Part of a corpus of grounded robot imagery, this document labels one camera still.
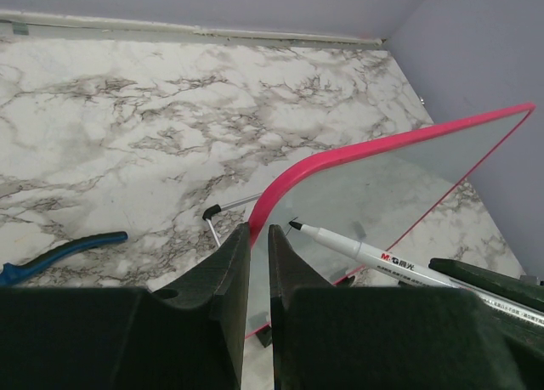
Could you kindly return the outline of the pink framed whiteboard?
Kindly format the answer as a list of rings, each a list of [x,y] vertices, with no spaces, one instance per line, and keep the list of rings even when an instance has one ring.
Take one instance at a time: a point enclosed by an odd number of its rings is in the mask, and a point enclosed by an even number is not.
[[[295,252],[332,284],[359,270],[316,244],[291,221],[322,227],[380,249],[392,248],[534,111],[511,106],[328,150],[285,170],[249,217],[250,280],[246,334],[269,321],[268,229],[282,227]]]

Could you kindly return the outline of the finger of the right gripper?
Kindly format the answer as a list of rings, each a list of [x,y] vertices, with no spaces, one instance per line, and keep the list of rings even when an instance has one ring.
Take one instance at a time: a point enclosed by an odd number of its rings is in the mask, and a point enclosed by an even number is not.
[[[543,312],[543,287],[453,259],[432,258],[432,270]]]

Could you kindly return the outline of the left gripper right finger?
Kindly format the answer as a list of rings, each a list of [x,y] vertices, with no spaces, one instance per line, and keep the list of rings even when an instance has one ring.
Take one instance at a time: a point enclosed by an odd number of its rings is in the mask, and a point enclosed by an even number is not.
[[[269,227],[277,389],[540,389],[543,332],[449,288],[329,284]]]

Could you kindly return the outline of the white whiteboard marker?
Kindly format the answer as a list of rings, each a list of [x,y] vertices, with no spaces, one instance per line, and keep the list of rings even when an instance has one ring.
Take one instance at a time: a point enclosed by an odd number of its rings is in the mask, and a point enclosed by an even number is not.
[[[380,250],[364,242],[352,240],[328,229],[316,228],[294,220],[290,221],[289,225],[310,236],[318,244],[408,285],[466,289],[477,295],[495,311],[535,326],[543,326],[543,312],[527,305],[501,297],[475,285],[456,280],[438,271],[417,265],[390,252]]]

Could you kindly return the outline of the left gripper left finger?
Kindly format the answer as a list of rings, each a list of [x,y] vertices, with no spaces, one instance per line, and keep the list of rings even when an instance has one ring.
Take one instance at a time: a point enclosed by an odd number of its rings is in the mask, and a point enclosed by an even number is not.
[[[4,288],[4,389],[237,389],[250,228],[158,291]]]

